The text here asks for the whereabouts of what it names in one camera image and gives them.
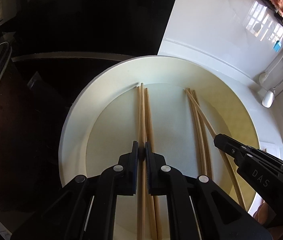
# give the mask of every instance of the blue object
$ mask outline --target blue object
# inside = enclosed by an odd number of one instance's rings
[[[276,41],[273,49],[278,52],[280,50],[280,47],[281,47],[281,42],[280,41]]]

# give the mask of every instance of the white plate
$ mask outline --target white plate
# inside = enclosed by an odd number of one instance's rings
[[[183,174],[197,177],[198,150],[184,87],[195,89],[217,133],[258,147],[253,123],[239,98],[219,78],[200,66],[173,57],[134,58],[117,64],[90,82],[74,102],[59,146],[59,170],[65,185],[78,174],[99,175],[131,151],[138,139],[137,89],[149,87],[155,152]],[[215,182],[235,200],[229,175],[208,135]],[[255,192],[239,178],[247,207]],[[160,197],[163,236],[169,237],[167,207]],[[136,238],[136,198],[119,196],[114,239]]]

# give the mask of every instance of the black surface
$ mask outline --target black surface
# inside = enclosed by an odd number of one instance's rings
[[[112,240],[117,195],[136,193],[137,177],[133,174],[137,172],[137,154],[138,143],[134,141],[131,153],[119,157],[121,171],[111,166],[88,179],[77,175],[18,228],[11,239]]]
[[[16,32],[14,55],[50,51],[156,55],[174,1],[2,0],[0,32]]]
[[[23,222],[16,212],[26,218],[61,187],[58,145],[64,109],[44,112],[44,103],[26,84],[9,62],[0,81],[0,221],[11,232]]]
[[[98,74],[117,64],[104,59],[36,59],[15,62],[23,79],[28,82],[36,71],[65,99],[67,106],[75,101],[83,88]]]

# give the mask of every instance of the wooden chopstick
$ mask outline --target wooden chopstick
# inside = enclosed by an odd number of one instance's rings
[[[198,117],[197,110],[194,106],[194,104],[191,101],[191,107],[192,107],[192,113],[194,117],[195,122],[195,130],[194,131],[197,134],[197,139],[200,147],[200,164],[201,164],[201,173],[207,176],[207,168],[206,168],[206,158],[205,158],[205,148],[204,148],[204,141],[203,141],[203,134],[200,128],[200,119]]]
[[[145,89],[145,124],[146,124],[146,135],[147,135],[147,141],[151,143],[151,147],[152,147],[152,152],[154,152],[154,147],[155,147],[155,143],[154,143],[154,131],[153,131],[153,124],[152,124],[152,112],[151,112],[151,104],[150,104],[150,100],[149,100],[149,92],[148,92],[148,88]],[[156,233],[157,233],[157,240],[161,240],[163,238],[162,236],[162,225],[161,225],[161,219],[160,219],[160,206],[159,206],[159,199],[158,196],[151,196],[149,194],[147,194],[149,196],[150,202],[152,201],[153,203],[153,207],[151,208],[149,206],[150,210],[150,216],[151,214],[153,214],[153,211],[155,211],[155,225],[156,225]],[[152,224],[152,219],[150,219],[150,226],[151,226],[151,232],[152,232],[152,228],[153,228],[153,224]]]
[[[139,91],[139,135],[138,135],[138,175],[137,175],[137,240],[145,239],[145,198],[146,198],[146,166],[145,166],[145,104],[144,84]]]
[[[192,90],[192,96],[197,102],[197,104],[200,106],[195,90]],[[201,133],[202,133],[203,141],[204,141],[204,152],[205,152],[205,158],[206,158],[207,176],[211,178],[212,180],[214,180],[212,160],[210,157],[210,151],[209,151],[208,140],[207,140],[207,133],[205,129],[205,124],[203,122],[203,118],[200,115],[199,115],[199,120],[200,120],[200,129],[201,129]]]
[[[208,128],[208,131],[210,132],[211,136],[213,138],[215,138],[216,136],[216,133],[214,131],[214,128],[212,127],[212,125],[210,124],[210,122],[208,121],[207,117],[205,116],[205,114],[203,113],[202,109],[200,109],[200,106],[197,104],[197,102],[195,101],[195,99],[193,98],[193,96],[191,95],[191,93],[189,93],[189,91],[187,89],[185,89],[186,91],[186,94],[188,95],[189,99],[193,102],[194,106],[196,107],[198,113],[200,114],[200,116],[202,117],[205,125],[207,126]],[[238,183],[238,180],[237,180],[237,177],[235,175],[235,172],[233,170],[233,167],[231,165],[231,162],[229,161],[226,153],[222,152],[221,150],[219,150],[222,158],[223,158],[223,161],[226,165],[226,168],[228,170],[228,173],[231,177],[231,180],[233,182],[233,185],[234,185],[234,189],[235,189],[235,192],[236,192],[236,195],[237,195],[237,199],[238,199],[238,203],[239,205],[246,210],[246,206],[245,206],[245,201],[244,201],[244,197],[243,197],[243,194],[242,194],[242,191],[240,190],[240,186],[239,186],[239,183]]]
[[[156,215],[155,215],[155,205],[154,198],[152,195],[148,194],[147,187],[145,188],[147,209],[149,213],[149,227],[151,229],[151,238],[157,240],[157,229],[156,229]]]

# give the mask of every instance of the screw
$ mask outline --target screw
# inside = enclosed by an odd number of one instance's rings
[[[76,178],[75,178],[75,181],[77,183],[82,183],[85,181],[85,176],[84,175],[77,175]]]
[[[122,165],[115,165],[115,166],[113,167],[113,170],[114,170],[114,171],[117,171],[117,172],[122,171],[122,170],[123,170],[123,166],[122,166]]]
[[[208,178],[207,176],[205,176],[205,175],[201,175],[201,176],[199,177],[199,180],[200,180],[200,182],[202,182],[202,183],[207,183],[207,182],[209,181],[209,178]]]
[[[169,172],[171,170],[171,168],[168,165],[161,166],[160,169],[164,172]]]

